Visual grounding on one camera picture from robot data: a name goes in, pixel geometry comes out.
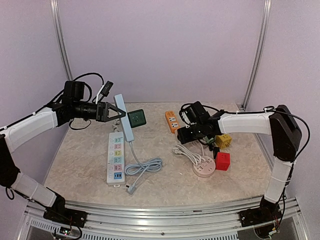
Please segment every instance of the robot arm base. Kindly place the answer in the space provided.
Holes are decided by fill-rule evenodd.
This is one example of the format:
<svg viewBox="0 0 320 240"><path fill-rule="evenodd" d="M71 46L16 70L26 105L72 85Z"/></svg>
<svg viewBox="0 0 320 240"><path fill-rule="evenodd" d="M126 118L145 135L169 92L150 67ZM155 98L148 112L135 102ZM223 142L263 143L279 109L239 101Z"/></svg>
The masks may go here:
<svg viewBox="0 0 320 240"><path fill-rule="evenodd" d="M43 218L60 224L83 228L88 214L85 211L66 208L66 200L58 193L55 192L55 194L54 204L51 207L46 207Z"/></svg>

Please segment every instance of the green socket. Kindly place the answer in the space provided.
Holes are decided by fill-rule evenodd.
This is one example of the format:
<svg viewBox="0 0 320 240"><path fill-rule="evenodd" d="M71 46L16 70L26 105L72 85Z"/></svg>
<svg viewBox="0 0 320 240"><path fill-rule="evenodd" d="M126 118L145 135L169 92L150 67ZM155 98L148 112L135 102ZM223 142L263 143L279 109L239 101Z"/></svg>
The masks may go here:
<svg viewBox="0 0 320 240"><path fill-rule="evenodd" d="M143 109L128 112L128 118L132 129L147 124Z"/></svg>

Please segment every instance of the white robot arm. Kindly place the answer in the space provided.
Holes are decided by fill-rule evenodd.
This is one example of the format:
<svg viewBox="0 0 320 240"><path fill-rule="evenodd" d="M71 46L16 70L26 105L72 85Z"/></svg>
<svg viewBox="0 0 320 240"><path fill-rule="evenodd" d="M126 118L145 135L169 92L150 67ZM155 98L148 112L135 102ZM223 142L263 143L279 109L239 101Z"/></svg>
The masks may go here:
<svg viewBox="0 0 320 240"><path fill-rule="evenodd" d="M217 113L210 116L205 107L212 108L199 101L181 107L179 115L187 126L177 130L178 140L185 144L202 139L210 142L216 135L231 133L271 135L275 161L268 187L259 208L242 211L239 215L243 227L281 217L278 203L290 182L302 137L289 109L285 105L265 107L259 112L227 112L213 108Z"/></svg>
<svg viewBox="0 0 320 240"><path fill-rule="evenodd" d="M104 97L108 95L112 85L113 83L109 81L103 84L101 89ZM8 189L12 193L15 191L45 207L47 211L44 218L68 225L72 219L71 224L77 227L84 226L87 214L65 208L65 199L23 174L15 166L11 154L39 134L65 123L71 123L74 118L109 122L126 115L126 112L108 102L81 101L85 86L85 82L67 81L63 94L57 101L51 101L30 116L0 129L0 185L6 187L6 191ZM110 110L117 112L117 115L109 117Z"/></svg>

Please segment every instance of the white power strip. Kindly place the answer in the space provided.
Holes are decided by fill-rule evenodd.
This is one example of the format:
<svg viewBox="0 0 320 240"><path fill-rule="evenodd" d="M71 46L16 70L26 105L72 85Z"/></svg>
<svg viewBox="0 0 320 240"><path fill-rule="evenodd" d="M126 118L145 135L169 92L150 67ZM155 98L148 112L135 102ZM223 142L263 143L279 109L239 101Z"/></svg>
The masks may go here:
<svg viewBox="0 0 320 240"><path fill-rule="evenodd" d="M109 133L106 183L115 188L126 184L125 139L122 131Z"/></svg>

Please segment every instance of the white cable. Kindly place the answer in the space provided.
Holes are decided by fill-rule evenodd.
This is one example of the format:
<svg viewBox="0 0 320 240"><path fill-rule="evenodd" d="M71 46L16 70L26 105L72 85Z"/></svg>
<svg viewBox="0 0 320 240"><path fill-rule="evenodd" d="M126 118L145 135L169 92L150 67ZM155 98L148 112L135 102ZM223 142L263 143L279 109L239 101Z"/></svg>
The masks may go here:
<svg viewBox="0 0 320 240"><path fill-rule="evenodd" d="M175 147L172 149L173 154L181 154L186 156L195 166L198 166L198 164L204 163L207 161L206 158L203 156L205 155L205 151L203 146L201 145L202 149L202 155L192 152L189 149L187 149L185 146L182 146L181 144L176 144Z"/></svg>
<svg viewBox="0 0 320 240"><path fill-rule="evenodd" d="M118 127L118 125L120 124L120 120L117 119L117 120L114 120L113 124L112 124L112 128L113 128L113 132L114 133L118 133L120 132L120 129Z"/></svg>
<svg viewBox="0 0 320 240"><path fill-rule="evenodd" d="M127 192L129 194L133 194L135 192L135 190L136 190L136 183L141 178L141 176L145 172L149 172L149 173L159 172L161 170L161 168L162 168L163 161L162 161L161 158L155 157L155 158L150 159L149 161L141 163L138 160L137 156L136 156L132 141L129 142L129 145L130 145L130 148L131 148L132 155L133 155L135 161L137 162L137 164L133 163L133 164L126 165L125 168L124 168L124 172L128 176L133 176L133 175L136 175L136 174L140 173L140 175L134 181L134 183L127 189Z"/></svg>

